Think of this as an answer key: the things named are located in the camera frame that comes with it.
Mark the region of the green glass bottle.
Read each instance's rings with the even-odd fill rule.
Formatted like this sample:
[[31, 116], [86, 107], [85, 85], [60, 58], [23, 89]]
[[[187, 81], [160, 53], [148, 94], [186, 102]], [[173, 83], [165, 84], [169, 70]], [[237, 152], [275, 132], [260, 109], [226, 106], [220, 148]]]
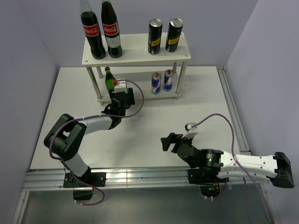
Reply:
[[113, 74], [109, 67], [105, 68], [105, 86], [108, 91], [113, 91], [115, 86], [117, 85], [117, 81], [114, 78]]

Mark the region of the Red Bull can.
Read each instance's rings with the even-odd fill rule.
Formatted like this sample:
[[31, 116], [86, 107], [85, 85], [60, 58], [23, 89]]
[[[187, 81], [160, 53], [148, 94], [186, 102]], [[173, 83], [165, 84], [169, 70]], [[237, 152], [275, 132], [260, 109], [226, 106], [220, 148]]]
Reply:
[[154, 72], [151, 77], [151, 91], [154, 94], [158, 94], [161, 90], [161, 74]]
[[164, 73], [164, 90], [170, 91], [172, 89], [172, 79], [174, 73], [172, 70], [166, 70]]

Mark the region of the dark gold-band beverage can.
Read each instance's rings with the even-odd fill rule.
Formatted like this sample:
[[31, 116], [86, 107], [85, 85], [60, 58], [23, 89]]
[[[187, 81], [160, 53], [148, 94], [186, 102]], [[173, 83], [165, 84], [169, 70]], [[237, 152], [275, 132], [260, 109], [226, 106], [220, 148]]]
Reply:
[[165, 44], [165, 49], [168, 52], [175, 52], [177, 50], [182, 28], [183, 21], [180, 18], [170, 20]]

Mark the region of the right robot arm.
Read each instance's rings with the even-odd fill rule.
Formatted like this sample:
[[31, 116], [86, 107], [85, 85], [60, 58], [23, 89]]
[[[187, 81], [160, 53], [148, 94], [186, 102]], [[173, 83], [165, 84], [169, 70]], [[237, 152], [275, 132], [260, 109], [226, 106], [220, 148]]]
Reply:
[[273, 186], [294, 188], [291, 163], [285, 153], [269, 156], [235, 154], [215, 149], [197, 149], [192, 145], [194, 136], [170, 133], [161, 138], [163, 151], [174, 145], [172, 153], [189, 165], [190, 184], [209, 185], [232, 178], [270, 180]]

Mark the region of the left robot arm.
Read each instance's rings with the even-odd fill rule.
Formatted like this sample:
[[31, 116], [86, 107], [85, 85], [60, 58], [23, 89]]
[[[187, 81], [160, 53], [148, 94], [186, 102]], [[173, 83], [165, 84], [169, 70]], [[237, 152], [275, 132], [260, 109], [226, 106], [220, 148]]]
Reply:
[[135, 104], [132, 88], [109, 93], [112, 102], [99, 115], [91, 116], [90, 119], [76, 119], [67, 113], [63, 114], [44, 139], [44, 145], [49, 151], [56, 154], [70, 169], [64, 177], [64, 188], [105, 186], [106, 173], [93, 173], [78, 151], [85, 135], [114, 129], [126, 115], [126, 110]]

